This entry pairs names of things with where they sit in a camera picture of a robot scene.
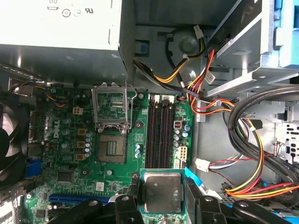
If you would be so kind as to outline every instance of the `fan blade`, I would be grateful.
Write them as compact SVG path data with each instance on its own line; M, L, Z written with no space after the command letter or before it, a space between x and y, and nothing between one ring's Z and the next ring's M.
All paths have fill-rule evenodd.
M18 156L20 156L20 153L14 154L12 156L1 158L0 159L0 161L1 161L1 163L0 163L0 171L6 169L11 164L13 164L13 162L15 162L15 160L18 158Z
M5 158L8 150L9 150L9 136L7 132L0 127L0 161L2 158Z
M3 127L3 111L4 111L3 105L2 103L0 103L0 127Z

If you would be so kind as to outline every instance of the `dell logo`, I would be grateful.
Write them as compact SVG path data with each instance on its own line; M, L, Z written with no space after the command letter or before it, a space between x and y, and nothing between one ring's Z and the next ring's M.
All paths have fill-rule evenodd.
M54 138L58 139L59 138L59 128L60 128L60 120L54 121Z

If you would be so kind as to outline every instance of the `chip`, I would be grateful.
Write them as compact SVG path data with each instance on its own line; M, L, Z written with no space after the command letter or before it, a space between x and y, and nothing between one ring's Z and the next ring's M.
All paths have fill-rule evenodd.
M61 183L71 183L73 180L73 172L71 171L58 171L57 181Z
M183 185L180 173L145 173L145 212L181 212Z
M78 129L78 135L86 135L87 129L86 128L79 128Z
M48 199L48 193L43 193L42 194L42 199L47 200Z
M45 209L37 209L36 210L36 217L37 218L45 218L46 210Z
M83 160L85 160L85 156L84 156L84 154L77 154L77 155L76 155L76 160L78 160L78 161L83 161Z
M85 148L85 142L84 141L77 141L77 148Z

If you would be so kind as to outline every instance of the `black ram slot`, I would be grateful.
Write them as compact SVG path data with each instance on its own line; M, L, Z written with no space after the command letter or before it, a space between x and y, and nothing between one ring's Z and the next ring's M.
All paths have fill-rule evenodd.
M172 122L173 122L172 104L169 104L169 102L164 102L164 105L162 107L162 112L161 112L158 168L170 167L169 156L170 156L170 149L172 146L172 140L171 140Z
M157 145L158 108L154 102L149 103L148 128L146 139L145 168L155 168L155 156Z

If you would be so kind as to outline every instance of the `metal bracket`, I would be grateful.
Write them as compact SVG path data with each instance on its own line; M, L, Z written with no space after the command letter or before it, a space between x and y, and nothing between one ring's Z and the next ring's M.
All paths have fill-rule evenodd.
M107 83L103 83L100 86L95 86L92 89L93 97L93 113L94 113L94 122L95 129L102 133L107 127L115 127L120 130L121 134L127 134L128 130L132 127L132 116L133 116L133 100L137 96L132 97L131 102L131 115L130 119L128 117L128 95L127 95L127 85L125 87L118 86L116 83L111 83L111 86L108 86ZM122 109L125 112L125 117L120 119L101 119L99 117L100 105L98 101L98 94L102 93L120 93L123 95Z

